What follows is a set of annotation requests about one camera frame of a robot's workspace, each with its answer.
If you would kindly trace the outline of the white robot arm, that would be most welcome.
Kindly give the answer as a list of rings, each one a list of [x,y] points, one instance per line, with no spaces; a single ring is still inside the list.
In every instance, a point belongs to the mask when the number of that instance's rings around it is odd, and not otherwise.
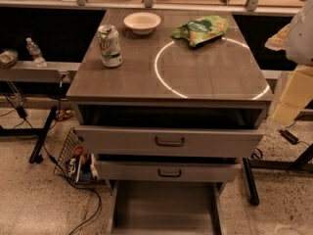
[[[272,115],[276,122],[289,124],[313,100],[313,0],[307,0],[265,47],[285,50],[287,59],[296,63]]]

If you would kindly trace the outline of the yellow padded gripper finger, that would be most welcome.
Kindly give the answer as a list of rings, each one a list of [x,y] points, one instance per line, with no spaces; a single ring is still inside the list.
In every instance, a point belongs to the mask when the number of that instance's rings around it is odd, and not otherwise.
[[[289,124],[312,100],[313,67],[297,65],[288,76],[272,119],[279,124]]]
[[[285,50],[289,27],[290,25],[287,24],[284,27],[282,27],[276,34],[271,36],[266,41],[265,47],[273,51]]]

